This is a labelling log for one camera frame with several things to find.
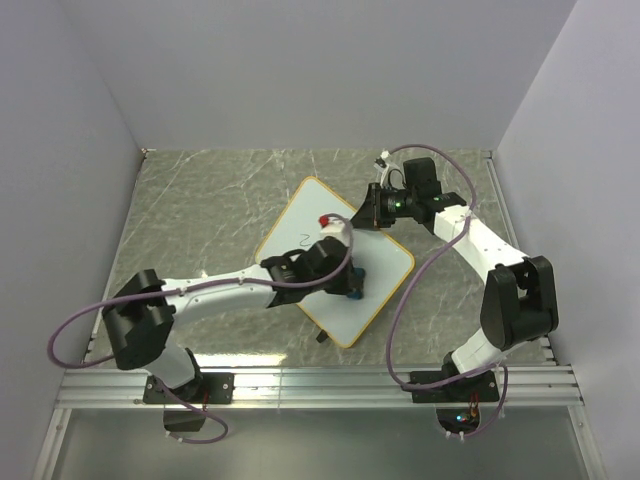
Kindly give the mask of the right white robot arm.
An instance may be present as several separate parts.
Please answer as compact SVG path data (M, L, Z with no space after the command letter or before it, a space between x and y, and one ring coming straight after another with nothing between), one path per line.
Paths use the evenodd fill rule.
M459 194L445 193L429 157L396 165L382 152L378 181L351 219L356 229L391 227L410 218L455 250L484 285L479 329L451 352L434 387L455 400L466 398L476 376L499 364L520 345L554 331L559 323L554 272L543 256L530 257L487 227Z

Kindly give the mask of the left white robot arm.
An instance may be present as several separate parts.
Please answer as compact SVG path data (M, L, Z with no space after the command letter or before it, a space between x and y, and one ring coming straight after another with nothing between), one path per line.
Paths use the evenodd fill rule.
M308 249L237 272L180 280L144 270L118 291L102 317L119 369L144 369L178 401L190 402L201 393L203 376L193 352L171 340L174 327L239 309L297 304L316 292L359 300L365 278L351 259L344 225L334 222Z

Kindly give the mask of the white board with yellow frame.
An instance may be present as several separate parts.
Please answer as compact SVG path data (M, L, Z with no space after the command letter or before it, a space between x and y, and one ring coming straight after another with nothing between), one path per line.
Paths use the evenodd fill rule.
M351 218L355 208L317 178L305 178L257 248L255 259L308 249L319 239L319 218L327 213ZM298 304L342 348L355 344L415 267L414 256L400 243L381 231L367 230L354 232L353 263L366 273L361 299L317 292Z

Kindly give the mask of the blue whiteboard eraser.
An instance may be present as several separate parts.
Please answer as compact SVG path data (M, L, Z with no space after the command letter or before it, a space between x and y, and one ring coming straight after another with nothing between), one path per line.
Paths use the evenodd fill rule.
M366 271L363 268L354 268L350 277L351 291L347 295L349 299L360 300L364 296L364 280Z

